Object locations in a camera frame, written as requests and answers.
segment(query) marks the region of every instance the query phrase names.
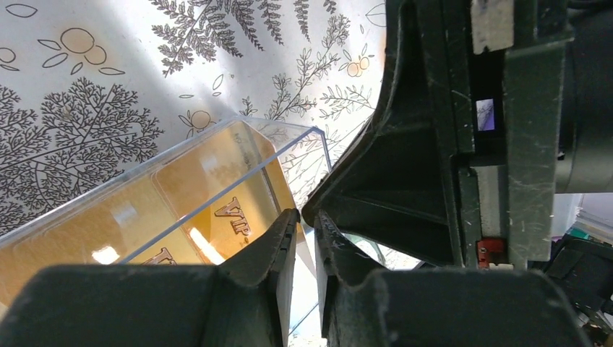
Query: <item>orange fruit illustration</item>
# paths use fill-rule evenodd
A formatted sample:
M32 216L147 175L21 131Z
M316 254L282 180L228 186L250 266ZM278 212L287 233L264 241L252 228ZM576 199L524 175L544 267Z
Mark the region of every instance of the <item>orange fruit illustration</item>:
M360 67L365 70L370 66L370 60L367 57L364 57L360 60Z
M94 37L80 27L73 27L61 34L61 44L72 53L87 53L94 46Z
M15 60L15 53L8 48L0 48L0 61L12 63Z
M192 125L196 129L204 129L210 124L210 114L204 111L196 111L192 114Z
M356 63L351 63L347 66L347 74L351 77L355 77L360 72L360 66Z
M100 46L95 46L85 54L85 60L92 65L100 65L106 61L106 52Z

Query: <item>fern illustration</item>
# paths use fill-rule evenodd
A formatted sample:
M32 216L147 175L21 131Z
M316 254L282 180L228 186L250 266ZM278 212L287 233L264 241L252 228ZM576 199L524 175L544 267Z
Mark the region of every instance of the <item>fern illustration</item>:
M360 87L360 90L355 85L346 87L344 90L338 85L335 86L335 90L331 87L327 89L330 94L324 93L320 100L323 100L325 104L329 104L331 110L328 112L321 108L320 112L322 115L320 118L337 120L344 111L352 113L360 111L364 107L374 111L374 107L370 105L369 101L372 89L369 89L366 95L364 94L363 85Z
M262 3L257 7L259 10L264 10L262 13L262 18L265 18L264 25L268 31L270 31L271 36L275 39L275 42L283 45L283 39L281 38L281 22L278 21L281 18L281 15L278 14L278 11L281 8L281 5L277 2L280 0L262 0Z
M149 1L174 20L172 26L152 26L152 31L166 42L158 47L165 56L162 59L162 65L166 68L162 71L164 77L181 71L185 64L193 64L194 55L207 62L215 61L219 48L232 56L242 57L243 54L236 47L234 31L228 29L230 24L226 22L226 15L230 13L255 48L264 50L254 27L254 0L217 0L215 4L213 0L189 0L187 5L185 2L177 4L176 0ZM275 12L269 12L269 17L274 18L275 15ZM269 30L274 31L275 23L267 25L272 25Z
M333 14L334 12L336 12L336 1L334 0L325 0L324 1L324 7L326 8L326 11Z
M343 15L332 16L328 20L326 35L322 39L322 46L325 49L323 53L317 52L313 59L311 49L305 48L302 50L296 65L299 76L294 81L298 90L293 97L289 90L291 78L285 74L273 76L273 86L277 90L277 98L270 104L268 112L264 115L265 118L275 121L285 120L290 112L297 113L302 117L317 105L315 98L309 99L309 96L303 96L304 88L312 85L315 77L320 80L324 75L327 76L332 69L332 65L340 60L340 57L336 53L331 53L330 50L334 45L343 46L345 44L349 36L349 26L350 22L347 17Z
M0 98L6 135L0 142L0 208L13 216L10 227L0 224L1 232L117 176L122 163L153 157L163 133L148 109L132 108L137 94L121 85L106 91L80 78L66 92L47 95L42 116L15 110L19 99L5 87Z
M236 21L241 25L241 28L249 41L253 43L255 48L264 51L264 48L262 45L260 45L260 42L255 35L256 30L253 27L254 18L252 16L253 9L251 8L251 5L253 5L253 0L233 0L232 5L230 5L230 11L232 12L232 15Z
M309 0L296 0L293 3L294 11L296 13L296 18L298 19L298 24L300 25L300 31L302 31L302 35L311 42L311 38L309 37Z

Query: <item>machine part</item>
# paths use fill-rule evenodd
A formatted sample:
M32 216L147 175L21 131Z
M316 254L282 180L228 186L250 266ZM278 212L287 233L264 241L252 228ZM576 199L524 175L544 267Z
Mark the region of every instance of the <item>machine part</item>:
M507 202L508 174L505 165L482 165L471 167L479 185L479 211L483 237L508 237Z
M562 292L540 273L389 271L324 211L315 237L329 346L592 346Z
M219 266L47 268L7 312L0 346L287 346L298 222L283 211Z
M359 242L364 242L366 244L368 244L372 250L374 251L374 253L377 255L377 261L385 266L385 255L383 254L383 252L381 252L381 248L379 248L379 245L377 244L377 242L374 242L372 240L368 240L365 239L362 236L356 236L356 235L351 235L351 234L343 234L349 241L353 242L353 244L355 244L357 246L357 244Z
M474 268L475 243L498 230L509 263L525 269L549 259L567 10L515 1L513 47L476 55L465 5L386 1L379 103L304 219L313 225L323 209L343 231L433 265ZM493 130L479 131L476 102L490 99ZM485 161L491 171L476 171Z
M594 346L610 347L613 343L612 339L609 337L610 335L597 326L586 324L583 326L583 331L593 342Z
M579 12L570 22L556 192L613 192L613 9Z
M513 0L472 0L473 52L513 46Z
M611 0L568 0L570 9L606 9L613 7Z
M605 317L613 307L613 248L565 235L552 247L552 260L532 268L548 275L590 324L613 334L613 326Z
M483 239L477 242L479 253L479 268L489 269L493 266L506 263L507 247L503 239Z

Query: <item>tree illustration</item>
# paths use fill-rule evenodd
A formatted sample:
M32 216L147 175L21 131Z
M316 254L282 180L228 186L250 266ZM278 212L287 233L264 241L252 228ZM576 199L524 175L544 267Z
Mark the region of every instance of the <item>tree illustration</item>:
M261 18L271 36L279 44L283 44L280 34L280 15L277 11L280 5L278 0L263 0L258 6L263 10ZM243 34L260 51L264 48L256 35L253 3L254 0L189 0L177 4L176 0L150 0L158 10L162 11L174 24L153 25L153 32L167 42L158 47L165 56L162 65L164 77L179 72L185 64L194 63L194 55L202 57L205 61L216 60L218 48L223 49L232 56L242 57L236 47L234 30L230 29L226 15L231 14L240 26Z
M42 116L14 109L12 90L0 87L0 98L0 215L9 219L0 232L24 223L19 215L40 215L121 174L122 163L153 157L163 133L121 85L106 90L79 78L44 98Z

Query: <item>clear plastic box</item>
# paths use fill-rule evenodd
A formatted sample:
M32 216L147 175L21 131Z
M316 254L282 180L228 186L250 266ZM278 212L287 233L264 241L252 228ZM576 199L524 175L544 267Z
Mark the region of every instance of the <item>clear plastic box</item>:
M296 158L320 163L294 170ZM221 121L0 237L0 303L49 265L219 264L295 206L292 186L329 170L317 128Z

